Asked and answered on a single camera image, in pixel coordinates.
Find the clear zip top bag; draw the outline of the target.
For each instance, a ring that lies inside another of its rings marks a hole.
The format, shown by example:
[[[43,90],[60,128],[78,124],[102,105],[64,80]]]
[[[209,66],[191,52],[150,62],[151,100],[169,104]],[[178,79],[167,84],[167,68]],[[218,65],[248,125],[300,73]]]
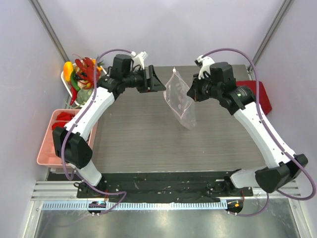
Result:
[[[188,130],[197,125],[194,100],[187,96],[188,84],[173,68],[171,78],[165,84],[163,97],[178,122]]]

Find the red plastic lobster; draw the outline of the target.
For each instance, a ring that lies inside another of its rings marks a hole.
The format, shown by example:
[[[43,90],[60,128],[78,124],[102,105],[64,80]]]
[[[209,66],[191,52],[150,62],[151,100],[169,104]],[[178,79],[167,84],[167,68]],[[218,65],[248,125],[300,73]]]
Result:
[[[93,61],[91,58],[79,57],[78,59],[75,59],[75,73],[80,75],[83,82],[83,84],[86,85],[85,89],[90,89],[94,87],[94,69],[95,69],[95,63],[96,61]]]

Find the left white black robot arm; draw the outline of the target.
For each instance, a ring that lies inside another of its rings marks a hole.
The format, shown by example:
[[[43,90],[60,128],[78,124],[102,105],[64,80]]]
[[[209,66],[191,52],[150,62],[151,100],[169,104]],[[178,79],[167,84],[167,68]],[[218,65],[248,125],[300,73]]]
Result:
[[[93,93],[71,121],[53,130],[55,154],[61,158],[64,169],[66,165],[73,169],[71,174],[65,173],[66,178],[72,180],[77,174],[95,198],[108,192],[106,180],[94,165],[93,152],[87,143],[92,128],[126,88],[136,88],[139,93],[166,90],[153,65],[145,67],[146,52],[137,54],[124,49],[117,52],[110,71],[103,77],[99,77],[97,62],[92,62],[90,58],[77,63],[82,73],[92,80]]]

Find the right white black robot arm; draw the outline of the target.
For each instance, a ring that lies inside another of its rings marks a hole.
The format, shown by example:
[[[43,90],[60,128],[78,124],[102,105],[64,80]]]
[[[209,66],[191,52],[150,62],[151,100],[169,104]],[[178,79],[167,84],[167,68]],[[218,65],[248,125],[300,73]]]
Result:
[[[296,154],[287,146],[267,120],[264,112],[257,109],[256,97],[247,86],[236,85],[232,65],[215,63],[212,59],[199,62],[199,73],[194,74],[187,96],[196,102],[218,100],[250,134],[260,150],[265,167],[262,169],[237,170],[224,185],[224,191],[234,196],[243,187],[258,185],[272,193],[300,174],[299,166],[305,167],[308,159]]]

